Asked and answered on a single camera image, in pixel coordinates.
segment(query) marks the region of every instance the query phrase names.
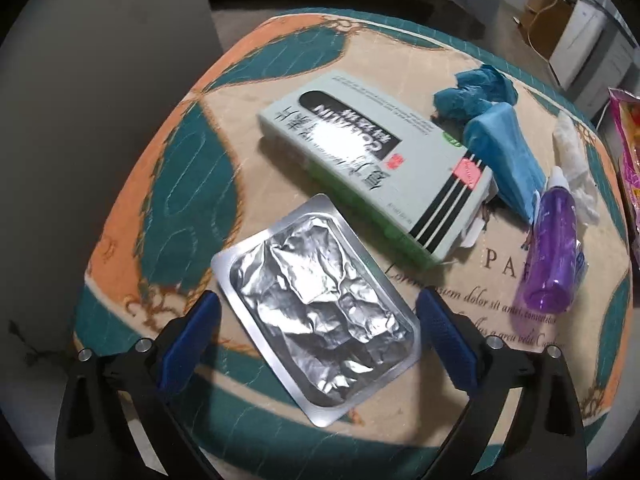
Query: table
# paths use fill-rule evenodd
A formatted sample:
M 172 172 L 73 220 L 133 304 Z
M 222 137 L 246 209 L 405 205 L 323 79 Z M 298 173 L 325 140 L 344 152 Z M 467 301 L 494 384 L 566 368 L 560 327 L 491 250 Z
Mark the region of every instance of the table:
M 532 319 L 512 305 L 527 229 L 508 210 L 487 211 L 486 230 L 471 250 L 421 274 L 397 266 L 375 229 L 342 212 L 409 304 L 422 285 L 436 285 L 485 334 L 497 333 L 515 348 L 561 346 L 590 441 L 616 393 L 630 329 L 626 225 L 607 152 L 593 125 L 552 88 L 472 44 L 397 18 L 293 11 L 263 23 L 207 71 L 158 130 L 113 205 L 86 270 L 76 344 L 109 354 L 141 335 L 153 337 L 205 288 L 216 290 L 213 254 L 324 191 L 301 168 L 273 156 L 256 120 L 262 108 L 340 69 L 428 117 L 433 93 L 482 62 L 514 81 L 520 126 L 545 173 L 554 163 L 559 110 L 571 115 L 584 142 L 601 221 L 580 233 L 590 267 L 572 309 L 557 319 Z M 258 478 L 409 479 L 433 459 L 465 403 L 426 352 L 340 421 L 315 428 L 225 303 L 220 332 L 175 409 L 207 452 Z M 516 403 L 514 394 L 482 466 L 495 459 Z

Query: bottle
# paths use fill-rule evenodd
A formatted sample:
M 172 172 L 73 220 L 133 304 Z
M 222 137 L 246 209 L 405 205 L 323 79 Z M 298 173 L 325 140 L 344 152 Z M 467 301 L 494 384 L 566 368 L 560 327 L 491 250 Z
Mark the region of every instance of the bottle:
M 529 274 L 523 299 L 529 310 L 560 314 L 575 291 L 576 217 L 574 197 L 562 170 L 554 166 L 533 227 Z

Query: floor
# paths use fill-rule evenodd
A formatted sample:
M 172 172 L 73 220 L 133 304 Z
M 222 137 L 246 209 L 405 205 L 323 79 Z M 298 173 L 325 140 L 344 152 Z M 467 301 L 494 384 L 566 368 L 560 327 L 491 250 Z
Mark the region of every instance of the floor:
M 288 9 L 307 6 L 355 8 L 398 16 L 471 41 L 540 81 L 558 87 L 548 62 L 522 39 L 513 20 L 514 16 L 519 15 L 518 10 L 505 3 L 498 9 L 494 22 L 484 30 L 477 22 L 470 26 L 467 23 L 469 20 L 460 16 L 463 11 L 450 2 L 429 6 L 410 0 L 385 0 L 384 10 L 376 0 L 211 0 L 210 4 L 211 15 L 225 51 L 262 22 Z

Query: metal screw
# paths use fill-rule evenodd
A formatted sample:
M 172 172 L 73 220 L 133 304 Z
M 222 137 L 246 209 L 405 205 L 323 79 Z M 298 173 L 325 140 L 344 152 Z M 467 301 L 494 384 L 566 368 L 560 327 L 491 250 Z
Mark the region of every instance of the metal screw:
M 151 341 L 151 339 L 149 339 L 148 337 L 138 339 L 138 342 L 136 343 L 136 352 L 147 352 L 151 348 L 152 344 L 153 341 Z
M 546 353 L 554 359 L 558 359 L 562 355 L 562 351 L 555 345 L 549 345 L 546 347 Z
M 89 359 L 91 359 L 91 356 L 94 353 L 91 352 L 90 348 L 83 348 L 81 351 L 78 352 L 78 359 L 81 361 L 88 361 Z
M 494 350 L 498 350 L 504 346 L 504 341 L 499 338 L 497 335 L 490 335 L 487 339 L 485 339 L 486 343 L 490 348 Z

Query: silver blister pack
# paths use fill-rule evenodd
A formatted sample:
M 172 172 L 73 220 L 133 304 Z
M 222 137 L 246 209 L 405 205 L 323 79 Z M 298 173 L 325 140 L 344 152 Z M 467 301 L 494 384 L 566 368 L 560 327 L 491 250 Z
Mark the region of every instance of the silver blister pack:
M 336 421 L 420 357 L 415 314 L 325 195 L 216 254 L 211 267 L 316 426 Z

